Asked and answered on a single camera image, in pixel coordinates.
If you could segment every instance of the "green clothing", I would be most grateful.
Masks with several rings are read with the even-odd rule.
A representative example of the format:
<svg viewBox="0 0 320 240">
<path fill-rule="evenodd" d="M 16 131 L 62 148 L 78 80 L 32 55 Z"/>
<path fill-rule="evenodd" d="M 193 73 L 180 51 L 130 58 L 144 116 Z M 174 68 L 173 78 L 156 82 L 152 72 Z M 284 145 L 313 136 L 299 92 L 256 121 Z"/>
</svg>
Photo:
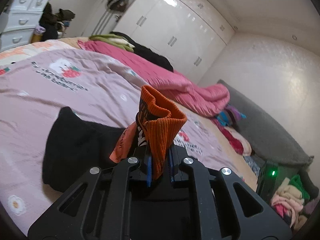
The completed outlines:
<svg viewBox="0 0 320 240">
<path fill-rule="evenodd" d="M 110 44 L 112 46 L 115 46 L 115 47 L 118 47 L 120 49 L 124 49 L 126 51 L 133 52 L 133 49 L 130 48 L 129 46 L 124 45 L 124 44 L 118 44 L 118 43 L 113 42 L 113 41 L 109 41 L 108 38 L 118 38 L 118 39 L 124 39 L 124 40 L 127 41 L 127 39 L 125 39 L 124 37 L 121 37 L 121 36 L 118 36 L 118 35 L 115 35 L 115 34 L 93 35 L 93 36 L 89 37 L 89 40 L 91 40 L 91 41 L 103 41 L 105 43 L 108 43 L 108 44 Z"/>
<path fill-rule="evenodd" d="M 295 186 L 298 190 L 300 190 L 301 193 L 302 193 L 302 198 L 304 198 L 305 200 L 310 200 L 310 195 L 309 195 L 309 193 L 304 189 L 299 174 L 294 175 L 294 176 L 290 179 L 289 185 Z"/>
</svg>

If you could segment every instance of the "sock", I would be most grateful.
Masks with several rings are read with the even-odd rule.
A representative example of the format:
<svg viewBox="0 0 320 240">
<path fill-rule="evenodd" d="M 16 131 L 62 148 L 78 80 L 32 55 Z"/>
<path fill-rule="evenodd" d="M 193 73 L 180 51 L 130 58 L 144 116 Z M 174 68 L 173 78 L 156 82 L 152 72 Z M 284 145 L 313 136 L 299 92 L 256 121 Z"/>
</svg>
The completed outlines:
<svg viewBox="0 0 320 240">
<path fill-rule="evenodd" d="M 300 175 L 304 189 L 310 195 L 310 200 L 315 199 L 319 195 L 319 188 L 312 183 L 309 174 L 305 170 L 299 170 L 298 174 Z"/>
<path fill-rule="evenodd" d="M 186 121 L 186 115 L 174 103 L 151 86 L 144 85 L 141 88 L 136 122 L 124 131 L 110 159 L 119 163 L 126 158 L 136 129 L 140 134 L 141 128 L 151 150 L 152 178 L 158 179 L 163 171 L 166 152 Z"/>
</svg>

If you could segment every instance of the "pink quilt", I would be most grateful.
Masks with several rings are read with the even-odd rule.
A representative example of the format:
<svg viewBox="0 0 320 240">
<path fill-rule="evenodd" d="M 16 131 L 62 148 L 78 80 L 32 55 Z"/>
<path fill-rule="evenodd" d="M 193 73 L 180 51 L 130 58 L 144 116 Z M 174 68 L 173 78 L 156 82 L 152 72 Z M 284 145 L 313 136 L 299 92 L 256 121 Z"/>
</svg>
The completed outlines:
<svg viewBox="0 0 320 240">
<path fill-rule="evenodd" d="M 82 49 L 99 52 L 119 60 L 167 98 L 201 116 L 213 117 L 229 102 L 229 91 L 222 84 L 201 88 L 178 72 L 172 73 L 134 53 L 105 42 L 78 41 L 78 44 Z"/>
</svg>

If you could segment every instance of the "white wardrobe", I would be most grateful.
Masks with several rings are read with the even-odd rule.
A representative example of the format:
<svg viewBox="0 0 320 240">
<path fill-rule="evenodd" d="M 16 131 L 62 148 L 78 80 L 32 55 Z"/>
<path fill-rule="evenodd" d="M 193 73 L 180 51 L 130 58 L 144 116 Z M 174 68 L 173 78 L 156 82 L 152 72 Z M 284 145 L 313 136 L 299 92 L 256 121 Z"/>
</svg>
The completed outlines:
<svg viewBox="0 0 320 240">
<path fill-rule="evenodd" d="M 206 2 L 135 0 L 114 31 L 165 56 L 174 70 L 198 83 L 234 34 Z"/>
</svg>

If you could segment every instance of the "black garment on bed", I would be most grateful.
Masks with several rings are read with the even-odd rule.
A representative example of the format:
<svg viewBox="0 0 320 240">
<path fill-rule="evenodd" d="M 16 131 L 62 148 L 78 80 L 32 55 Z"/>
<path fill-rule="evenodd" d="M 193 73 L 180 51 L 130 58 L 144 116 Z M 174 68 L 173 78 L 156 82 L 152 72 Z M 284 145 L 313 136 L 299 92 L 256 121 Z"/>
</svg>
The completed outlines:
<svg viewBox="0 0 320 240">
<path fill-rule="evenodd" d="M 62 108 L 45 147 L 44 184 L 64 192 L 89 168 L 115 166 L 109 156 L 124 129 L 83 121 L 70 107 Z"/>
<path fill-rule="evenodd" d="M 111 33 L 126 38 L 129 41 L 129 43 L 135 46 L 135 48 L 133 48 L 133 52 L 135 54 L 139 55 L 140 57 L 143 57 L 144 59 L 146 59 L 147 61 L 150 61 L 153 64 L 158 65 L 159 67 L 163 67 L 166 70 L 173 72 L 173 67 L 166 57 L 158 55 L 154 53 L 151 49 L 148 49 L 147 47 L 136 43 L 133 39 L 131 39 L 128 35 L 124 33 L 119 33 L 119 32 L 111 32 Z"/>
</svg>

